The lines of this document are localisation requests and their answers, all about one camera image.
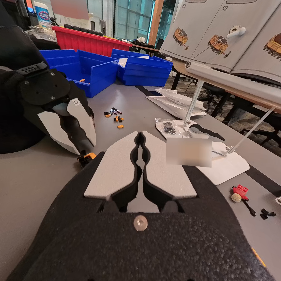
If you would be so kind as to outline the plastic bag of black parts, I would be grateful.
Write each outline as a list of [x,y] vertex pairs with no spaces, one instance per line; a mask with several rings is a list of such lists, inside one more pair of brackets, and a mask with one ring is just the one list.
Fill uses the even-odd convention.
[[155,118],[156,129],[165,137],[182,137],[184,132],[177,120]]

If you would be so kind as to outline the yellow black lego car section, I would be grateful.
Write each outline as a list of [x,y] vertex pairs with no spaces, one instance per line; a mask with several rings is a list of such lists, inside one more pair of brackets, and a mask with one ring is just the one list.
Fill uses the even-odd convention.
[[96,158],[96,154],[89,153],[85,156],[80,156],[77,158],[78,163],[80,164],[81,168],[84,168],[87,164],[89,164],[94,158]]

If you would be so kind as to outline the detached grey black gripper jaw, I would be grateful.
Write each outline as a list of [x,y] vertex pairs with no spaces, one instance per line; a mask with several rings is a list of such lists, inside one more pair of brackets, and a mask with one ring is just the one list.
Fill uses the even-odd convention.
[[191,138],[197,139],[210,139],[213,142],[224,142],[225,139],[218,133],[205,129],[199,124],[192,124],[189,126],[188,131]]

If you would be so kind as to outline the blue plastic bin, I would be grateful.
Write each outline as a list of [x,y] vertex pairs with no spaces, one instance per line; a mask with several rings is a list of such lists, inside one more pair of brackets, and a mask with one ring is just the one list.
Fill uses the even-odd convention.
[[[85,91],[92,98],[113,84],[118,71],[118,60],[82,50],[41,50],[50,69],[63,72],[68,81]],[[80,83],[85,79],[90,85]]]

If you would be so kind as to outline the stack of nested blue bins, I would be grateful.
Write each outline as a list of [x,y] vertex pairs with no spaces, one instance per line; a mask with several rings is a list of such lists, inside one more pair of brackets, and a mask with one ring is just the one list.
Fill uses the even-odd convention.
[[156,56],[113,49],[118,59],[117,78],[127,86],[165,86],[173,63]]

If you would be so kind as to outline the black lego wrench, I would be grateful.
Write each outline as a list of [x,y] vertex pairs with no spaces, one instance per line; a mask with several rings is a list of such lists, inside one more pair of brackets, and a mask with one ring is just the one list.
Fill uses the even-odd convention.
[[253,217],[256,217],[256,211],[254,211],[250,205],[249,205],[249,199],[246,197],[246,196],[243,196],[242,197],[242,201],[243,203],[246,205],[247,209],[249,210],[250,214],[253,216]]

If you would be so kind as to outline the wooden side table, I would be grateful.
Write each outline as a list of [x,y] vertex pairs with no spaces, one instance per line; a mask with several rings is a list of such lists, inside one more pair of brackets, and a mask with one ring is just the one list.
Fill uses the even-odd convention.
[[173,58],[173,65],[178,72],[181,72],[184,75],[222,88],[234,96],[248,100],[262,107],[268,109],[273,107],[275,112],[279,114],[281,113],[281,89],[276,86],[270,86],[250,79],[220,72],[196,63],[192,63],[186,68],[186,62],[175,58]]

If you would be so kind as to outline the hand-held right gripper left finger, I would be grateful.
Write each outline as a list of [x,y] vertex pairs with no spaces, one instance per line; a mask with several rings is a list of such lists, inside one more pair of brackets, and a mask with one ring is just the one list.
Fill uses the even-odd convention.
[[139,132],[111,145],[97,167],[84,196],[103,200],[133,200],[138,193]]

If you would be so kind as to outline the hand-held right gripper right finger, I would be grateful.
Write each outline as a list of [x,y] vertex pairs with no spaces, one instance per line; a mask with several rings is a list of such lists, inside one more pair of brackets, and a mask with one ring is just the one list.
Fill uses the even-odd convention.
[[142,131],[141,146],[146,180],[172,199],[194,198],[197,193],[181,165],[167,164],[166,143]]

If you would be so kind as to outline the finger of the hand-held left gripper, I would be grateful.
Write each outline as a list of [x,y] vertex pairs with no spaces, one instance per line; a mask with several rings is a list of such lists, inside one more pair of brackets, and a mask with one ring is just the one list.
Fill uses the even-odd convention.
[[87,139],[95,146],[96,132],[87,100],[79,100],[76,97],[69,101],[66,110],[78,121],[79,127],[85,132]]
[[51,139],[74,154],[85,155],[85,136],[82,134],[79,121],[74,116],[66,117],[66,127],[63,129],[61,118],[57,113],[43,111],[37,115]]

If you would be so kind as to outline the lego instruction booklet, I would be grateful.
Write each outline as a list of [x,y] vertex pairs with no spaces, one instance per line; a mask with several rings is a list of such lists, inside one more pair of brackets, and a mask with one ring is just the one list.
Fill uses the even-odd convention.
[[160,51],[280,83],[280,1],[183,1]]

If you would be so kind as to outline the red plastic bin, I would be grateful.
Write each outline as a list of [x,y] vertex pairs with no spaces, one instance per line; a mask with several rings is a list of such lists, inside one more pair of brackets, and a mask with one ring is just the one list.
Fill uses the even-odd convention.
[[132,47],[131,43],[82,31],[58,26],[53,26],[52,29],[56,33],[57,43],[61,49],[82,50],[110,57],[113,49],[129,51]]

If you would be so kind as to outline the wooden post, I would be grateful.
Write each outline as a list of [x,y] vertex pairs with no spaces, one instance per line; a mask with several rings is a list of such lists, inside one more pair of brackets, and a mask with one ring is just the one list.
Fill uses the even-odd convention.
[[153,46],[155,46],[156,44],[156,38],[157,38],[157,33],[158,33],[162,9],[163,9],[163,2],[164,0],[156,0],[154,5],[154,11],[153,11],[152,23],[150,28],[149,41],[148,41],[148,44]]

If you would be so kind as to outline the row of black devices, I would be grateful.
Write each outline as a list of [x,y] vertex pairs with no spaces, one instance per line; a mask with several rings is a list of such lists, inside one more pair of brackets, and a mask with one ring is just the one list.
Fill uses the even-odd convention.
[[85,33],[89,33],[89,34],[93,34],[93,35],[98,35],[98,36],[102,36],[102,37],[104,36],[104,34],[100,31],[81,28],[81,27],[73,26],[73,25],[69,25],[69,24],[64,24],[64,28],[68,28],[68,29],[76,30],[76,31],[81,31],[81,32],[85,32]]

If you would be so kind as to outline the white disinfectant wipes canister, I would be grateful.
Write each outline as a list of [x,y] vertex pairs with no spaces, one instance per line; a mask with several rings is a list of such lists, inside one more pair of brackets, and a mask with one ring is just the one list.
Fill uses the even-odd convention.
[[39,26],[41,28],[51,30],[52,24],[51,24],[47,5],[38,1],[33,1],[33,4],[34,4]]

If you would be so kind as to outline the black fleece jacket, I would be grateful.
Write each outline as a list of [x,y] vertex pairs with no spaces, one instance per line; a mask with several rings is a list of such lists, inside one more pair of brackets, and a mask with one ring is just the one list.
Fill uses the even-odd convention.
[[0,153],[30,148],[46,134],[24,117],[19,84],[24,77],[15,71],[0,70]]

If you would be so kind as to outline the pile of small lego pieces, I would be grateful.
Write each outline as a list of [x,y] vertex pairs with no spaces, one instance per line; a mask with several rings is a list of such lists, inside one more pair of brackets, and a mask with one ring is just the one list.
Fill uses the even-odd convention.
[[111,108],[110,111],[105,111],[104,115],[106,118],[109,118],[111,116],[113,116],[113,121],[114,122],[123,122],[124,118],[121,117],[120,115],[122,114],[122,112],[118,109],[116,109],[115,107]]

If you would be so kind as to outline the red lego piece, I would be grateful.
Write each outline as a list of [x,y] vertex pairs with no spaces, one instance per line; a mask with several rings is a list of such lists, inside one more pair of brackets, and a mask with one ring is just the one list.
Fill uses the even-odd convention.
[[232,187],[233,193],[234,194],[238,194],[241,196],[242,199],[248,200],[247,197],[247,192],[249,191],[248,188],[242,186],[242,185],[238,185],[238,186],[233,186]]

